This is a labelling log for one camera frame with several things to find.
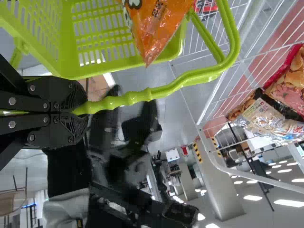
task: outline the green plastic handle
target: green plastic handle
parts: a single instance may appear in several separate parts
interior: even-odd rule
[[[113,110],[122,105],[133,105],[140,101],[151,101],[153,99],[164,98],[182,87],[192,86],[200,83],[207,83],[218,78],[221,73],[229,69],[236,61],[240,52],[240,37],[235,25],[229,4],[227,0],[217,1],[218,9],[230,42],[230,53],[224,56],[220,48],[215,43],[213,37],[200,21],[196,13],[191,9],[187,15],[204,39],[210,52],[213,54],[217,64],[203,69],[191,70],[176,78],[171,83],[157,88],[146,88],[140,92],[128,92],[122,96],[108,96],[100,101],[88,101],[76,108],[73,113],[76,115],[95,114],[100,110]]]

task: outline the snack package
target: snack package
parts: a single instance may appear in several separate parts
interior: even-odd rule
[[[214,0],[194,0],[193,9],[198,16],[204,15],[201,21],[205,21],[213,17],[219,8]]]
[[[304,138],[304,119],[292,109],[264,94],[262,89],[252,92],[233,109],[228,120],[252,133],[270,137],[281,145]]]
[[[163,51],[193,0],[122,0],[123,13],[146,67]]]
[[[294,45],[286,61],[264,85],[265,93],[304,117],[304,45]]]

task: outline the lime green shopping basket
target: lime green shopping basket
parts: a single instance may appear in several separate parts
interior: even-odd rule
[[[177,57],[182,49],[187,21],[191,19],[217,65],[192,70],[168,85],[128,92],[120,97],[106,97],[86,102],[74,110],[77,115],[93,114],[103,109],[133,105],[166,97],[185,86],[216,79],[231,67],[240,51],[240,40],[227,0],[217,0],[230,53],[224,56],[193,10],[156,59],[155,63]],[[71,80],[143,66],[123,11],[116,0],[0,0],[0,26],[16,44],[10,63],[16,68],[22,54],[31,53],[54,76]]]

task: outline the store shelf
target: store shelf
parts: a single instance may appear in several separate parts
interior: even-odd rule
[[[245,9],[251,1],[231,0],[230,7],[238,28],[243,29]],[[304,6],[296,0],[265,0],[252,27],[243,40],[241,53],[234,65],[225,73],[218,90],[219,80],[182,89],[194,121],[200,129],[216,133],[227,121],[225,115],[240,104],[254,89],[282,65],[290,47],[304,43]],[[229,52],[227,36],[218,13],[204,21],[224,53]],[[171,62],[174,73],[215,64],[211,53],[189,26],[183,53]]]

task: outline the black machine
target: black machine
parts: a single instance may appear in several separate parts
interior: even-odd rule
[[[113,146],[119,109],[76,116],[71,111],[87,101],[77,81],[21,77],[1,55],[0,64],[0,110],[12,112],[0,115],[0,171],[22,148],[56,149],[75,145],[85,137],[92,162],[91,199],[105,200],[90,200],[88,227],[100,226],[101,221],[103,227],[188,228],[196,224],[196,207],[171,201],[168,196],[157,202],[138,189],[152,162],[145,145],[162,134],[155,101],[144,103],[139,117],[122,124],[128,143]],[[116,96],[119,91],[120,87],[114,86],[107,95]],[[126,212],[105,202],[116,203]]]

